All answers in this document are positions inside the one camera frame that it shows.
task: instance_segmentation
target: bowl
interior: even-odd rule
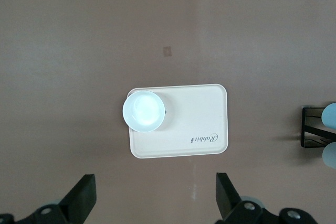
[[[122,114],[131,129],[151,132],[162,124],[165,107],[157,94],[151,91],[137,91],[127,97]]]

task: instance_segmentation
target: white tray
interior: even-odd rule
[[[129,128],[132,154],[137,158],[217,154],[228,145],[227,95],[219,84],[136,88],[157,94],[166,115],[155,131]]]

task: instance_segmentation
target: screw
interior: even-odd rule
[[[50,213],[50,212],[51,212],[51,208],[48,207],[48,208],[43,209],[43,210],[41,211],[41,214],[42,214],[42,215],[46,215],[46,214],[48,214],[48,213]]]
[[[293,218],[293,219],[297,219],[297,220],[298,220],[298,219],[301,218],[301,216],[299,215],[299,213],[298,213],[298,212],[295,212],[295,211],[293,211],[293,210],[288,211],[287,214],[288,214],[288,216],[289,216],[290,218]]]
[[[250,202],[245,203],[244,207],[246,209],[248,209],[248,210],[254,210],[254,209],[256,209],[256,207],[252,203],[250,203]]]

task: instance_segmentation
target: silver bolt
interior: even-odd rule
[[[50,212],[51,212],[51,208],[48,207],[48,208],[43,209],[43,210],[41,211],[41,214],[42,214],[42,215],[46,215],[46,214],[48,214],[48,213],[50,213]]]
[[[298,219],[301,218],[301,216],[299,215],[299,213],[298,213],[298,212],[295,212],[295,211],[293,211],[293,210],[288,211],[287,214],[288,214],[288,216],[289,216],[290,218],[293,218],[293,219],[297,219],[297,220],[298,220]]]
[[[254,209],[256,209],[256,207],[252,203],[250,203],[250,202],[245,203],[244,207],[246,209],[248,209],[248,210],[254,210]]]

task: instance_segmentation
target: printed logo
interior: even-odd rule
[[[202,136],[202,137],[193,137],[190,143],[196,142],[206,142],[209,141],[210,143],[215,142],[218,139],[218,135],[216,133],[211,134],[210,136]]]

